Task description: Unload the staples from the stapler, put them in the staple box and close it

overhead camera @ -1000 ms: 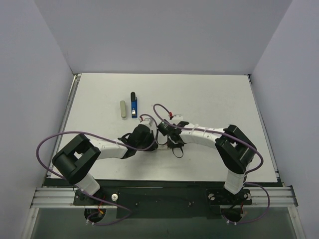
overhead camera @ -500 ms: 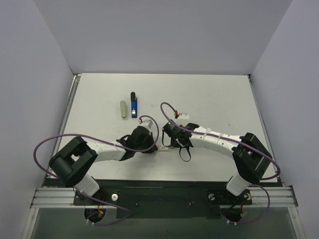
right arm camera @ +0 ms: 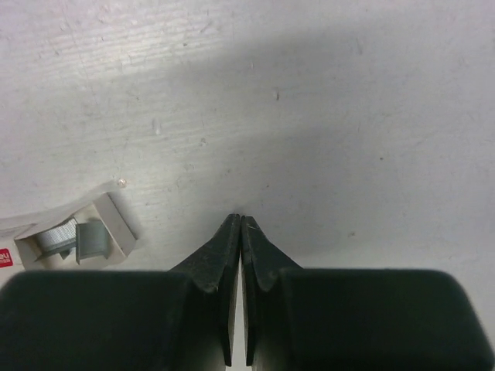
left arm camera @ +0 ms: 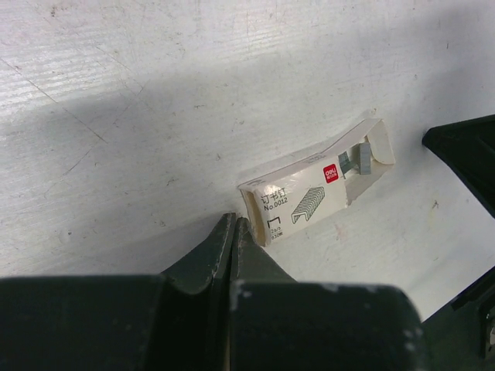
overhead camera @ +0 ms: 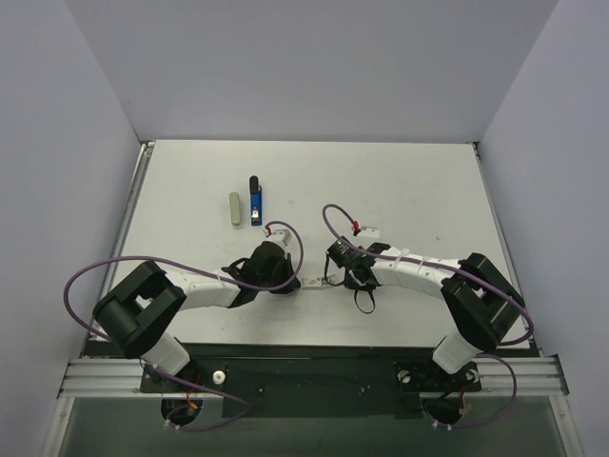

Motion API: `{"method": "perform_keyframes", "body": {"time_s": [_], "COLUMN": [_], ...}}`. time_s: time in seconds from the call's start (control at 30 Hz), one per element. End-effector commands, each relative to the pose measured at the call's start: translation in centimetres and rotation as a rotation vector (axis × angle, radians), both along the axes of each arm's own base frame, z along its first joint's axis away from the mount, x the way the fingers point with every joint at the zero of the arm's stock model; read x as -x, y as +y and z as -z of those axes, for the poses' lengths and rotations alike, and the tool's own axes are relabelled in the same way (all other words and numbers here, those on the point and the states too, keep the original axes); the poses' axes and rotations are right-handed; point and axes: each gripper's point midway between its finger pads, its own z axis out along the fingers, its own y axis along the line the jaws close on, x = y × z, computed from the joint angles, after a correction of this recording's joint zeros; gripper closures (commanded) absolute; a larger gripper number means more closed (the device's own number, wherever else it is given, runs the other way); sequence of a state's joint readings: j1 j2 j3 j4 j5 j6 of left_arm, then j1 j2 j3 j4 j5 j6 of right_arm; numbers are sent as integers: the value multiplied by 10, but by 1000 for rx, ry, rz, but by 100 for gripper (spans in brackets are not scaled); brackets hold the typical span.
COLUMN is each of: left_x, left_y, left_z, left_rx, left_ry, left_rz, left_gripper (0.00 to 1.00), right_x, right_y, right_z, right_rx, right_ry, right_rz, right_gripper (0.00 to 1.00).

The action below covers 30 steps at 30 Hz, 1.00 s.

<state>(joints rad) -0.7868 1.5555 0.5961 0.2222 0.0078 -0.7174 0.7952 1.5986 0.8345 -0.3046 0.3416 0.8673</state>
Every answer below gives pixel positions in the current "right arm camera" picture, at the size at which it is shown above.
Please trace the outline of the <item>small staple strip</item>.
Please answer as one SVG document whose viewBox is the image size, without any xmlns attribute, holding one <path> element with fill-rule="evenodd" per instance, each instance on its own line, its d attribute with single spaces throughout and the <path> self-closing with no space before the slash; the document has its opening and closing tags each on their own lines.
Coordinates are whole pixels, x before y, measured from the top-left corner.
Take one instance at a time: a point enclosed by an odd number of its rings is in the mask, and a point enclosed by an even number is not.
<svg viewBox="0 0 495 371">
<path fill-rule="evenodd" d="M 93 257 L 108 259 L 111 252 L 110 234 L 101 220 L 90 220 L 76 227 L 76 262 Z"/>
<path fill-rule="evenodd" d="M 74 218 L 66 220 L 58 226 L 37 233 L 35 240 L 41 252 L 37 260 L 60 255 L 65 260 L 76 248 L 77 221 Z"/>
</svg>

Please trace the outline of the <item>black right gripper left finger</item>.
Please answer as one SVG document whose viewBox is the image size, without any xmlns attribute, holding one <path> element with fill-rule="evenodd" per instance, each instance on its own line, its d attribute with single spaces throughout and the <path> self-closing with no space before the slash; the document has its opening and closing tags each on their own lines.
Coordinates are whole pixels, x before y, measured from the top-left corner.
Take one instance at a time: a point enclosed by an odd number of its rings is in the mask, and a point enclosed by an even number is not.
<svg viewBox="0 0 495 371">
<path fill-rule="evenodd" d="M 168 271 L 30 271 L 1 290 L 3 370 L 224 370 L 241 218 Z"/>
</svg>

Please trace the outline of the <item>white staple box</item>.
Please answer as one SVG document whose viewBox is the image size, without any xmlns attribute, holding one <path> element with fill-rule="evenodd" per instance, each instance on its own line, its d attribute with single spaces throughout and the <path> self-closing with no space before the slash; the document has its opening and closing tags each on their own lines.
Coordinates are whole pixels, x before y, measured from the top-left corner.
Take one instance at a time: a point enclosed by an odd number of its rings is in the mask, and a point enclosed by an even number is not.
<svg viewBox="0 0 495 371">
<path fill-rule="evenodd" d="M 118 185 L 116 182 L 107 182 L 93 188 L 91 191 L 76 198 L 74 201 L 63 204 L 62 206 L 81 201 L 82 199 L 86 199 L 90 196 L 96 196 L 103 192 L 109 193 L 112 198 L 117 191 Z M 25 230 L 27 228 L 27 224 L 35 220 L 38 214 L 60 208 L 62 206 L 1 220 L 1 284 L 5 284 L 14 275 L 27 271 L 23 267 L 17 248 L 13 243 L 13 238 L 15 235 Z"/>
</svg>

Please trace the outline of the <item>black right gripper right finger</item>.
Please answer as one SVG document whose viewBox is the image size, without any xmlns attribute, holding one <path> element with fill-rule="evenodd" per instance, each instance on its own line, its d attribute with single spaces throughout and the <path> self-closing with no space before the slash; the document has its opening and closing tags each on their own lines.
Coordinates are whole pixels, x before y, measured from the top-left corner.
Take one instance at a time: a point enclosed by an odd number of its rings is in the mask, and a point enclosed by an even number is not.
<svg viewBox="0 0 495 371">
<path fill-rule="evenodd" d="M 451 275 L 300 267 L 241 220 L 246 363 L 254 370 L 492 370 L 494 352 Z"/>
</svg>

